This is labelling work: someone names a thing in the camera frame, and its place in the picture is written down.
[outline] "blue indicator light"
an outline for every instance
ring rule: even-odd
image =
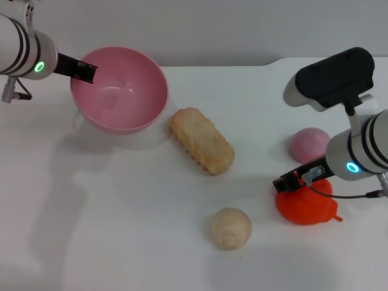
[[[354,162],[348,162],[346,168],[352,173],[358,173],[360,171],[360,168]]]

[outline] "round beige toy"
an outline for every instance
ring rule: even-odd
[[[236,208],[225,208],[216,213],[210,226],[213,242],[221,250],[237,250],[252,234],[248,215]]]

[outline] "toy bread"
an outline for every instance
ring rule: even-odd
[[[222,174],[232,165],[234,149],[198,109],[178,110],[169,126],[186,151],[212,175]]]

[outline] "pink ball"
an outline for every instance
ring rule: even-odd
[[[321,129],[302,129],[293,136],[291,154],[298,162],[310,162],[325,154],[329,141],[330,136]]]

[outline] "green indicator light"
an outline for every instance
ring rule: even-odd
[[[39,73],[41,70],[43,70],[44,68],[44,62],[39,62],[36,66],[35,66],[35,72],[36,73]]]

